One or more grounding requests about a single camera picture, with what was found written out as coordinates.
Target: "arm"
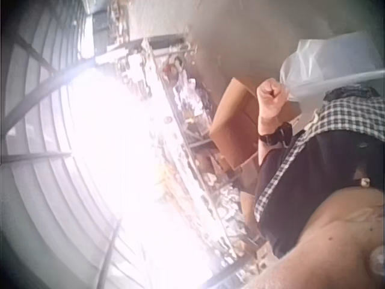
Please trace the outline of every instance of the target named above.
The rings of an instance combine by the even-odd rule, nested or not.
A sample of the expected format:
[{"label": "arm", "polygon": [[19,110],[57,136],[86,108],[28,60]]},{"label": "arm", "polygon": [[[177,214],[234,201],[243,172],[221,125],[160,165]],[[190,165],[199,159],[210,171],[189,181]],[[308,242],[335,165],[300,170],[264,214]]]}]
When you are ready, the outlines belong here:
[{"label": "arm", "polygon": [[[275,79],[270,78],[264,81],[257,88],[257,98],[259,103],[258,134],[273,134],[282,124],[278,119],[278,114],[282,106],[288,100],[286,89]],[[267,153],[272,149],[282,147],[282,144],[267,146],[264,142],[258,141],[258,163],[262,164]]]},{"label": "arm", "polygon": [[[264,120],[261,117],[258,118],[258,133],[259,135],[273,134],[274,131],[281,125],[278,121],[278,118],[275,117],[274,120],[268,121]],[[275,146],[267,146],[263,141],[258,141],[258,163],[259,166],[262,165],[263,160],[265,159],[267,153],[272,149],[282,148],[281,143],[277,143]]]}]

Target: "white plastic bag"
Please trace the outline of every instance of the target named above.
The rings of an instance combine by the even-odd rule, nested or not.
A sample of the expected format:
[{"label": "white plastic bag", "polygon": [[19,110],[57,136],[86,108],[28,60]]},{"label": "white plastic bag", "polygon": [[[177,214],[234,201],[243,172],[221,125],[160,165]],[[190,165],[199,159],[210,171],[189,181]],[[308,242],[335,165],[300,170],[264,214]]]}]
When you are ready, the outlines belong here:
[{"label": "white plastic bag", "polygon": [[365,33],[350,33],[328,40],[300,40],[297,51],[282,64],[280,82],[289,100],[302,112],[318,107],[325,92],[344,85],[383,78],[381,57]]}]

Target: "black watch strap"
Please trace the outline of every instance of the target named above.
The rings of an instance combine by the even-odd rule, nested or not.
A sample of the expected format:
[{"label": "black watch strap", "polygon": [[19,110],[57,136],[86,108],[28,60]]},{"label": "black watch strap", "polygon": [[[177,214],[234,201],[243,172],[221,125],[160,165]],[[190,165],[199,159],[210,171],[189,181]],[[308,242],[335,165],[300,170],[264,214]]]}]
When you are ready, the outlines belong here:
[{"label": "black watch strap", "polygon": [[260,135],[259,139],[267,146],[274,146],[277,143],[282,143],[288,147],[293,136],[291,124],[284,122],[273,134]]}]

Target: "man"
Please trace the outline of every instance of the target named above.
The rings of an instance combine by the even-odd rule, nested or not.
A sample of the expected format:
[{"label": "man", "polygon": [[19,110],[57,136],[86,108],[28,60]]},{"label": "man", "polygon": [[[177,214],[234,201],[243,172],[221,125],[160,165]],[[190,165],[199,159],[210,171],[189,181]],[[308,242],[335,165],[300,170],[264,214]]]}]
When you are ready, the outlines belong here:
[{"label": "man", "polygon": [[[277,118],[286,89],[268,79],[257,98],[254,213],[281,260],[251,288],[377,288],[370,260],[384,246],[384,98],[360,85],[335,89],[293,137]],[[372,258],[383,268],[383,251]]]}]

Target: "button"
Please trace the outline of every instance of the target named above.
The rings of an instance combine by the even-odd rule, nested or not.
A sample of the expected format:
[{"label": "button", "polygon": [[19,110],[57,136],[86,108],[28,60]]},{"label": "button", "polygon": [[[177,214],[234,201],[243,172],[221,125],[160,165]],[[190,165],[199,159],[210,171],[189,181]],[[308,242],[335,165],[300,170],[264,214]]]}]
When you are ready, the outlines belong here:
[{"label": "button", "polygon": [[370,185],[371,185],[371,180],[369,178],[362,178],[361,179],[361,187],[369,188]]},{"label": "button", "polygon": [[366,148],[366,147],[368,147],[368,143],[362,142],[362,143],[359,144],[359,148],[360,149],[363,149],[363,148]]}]

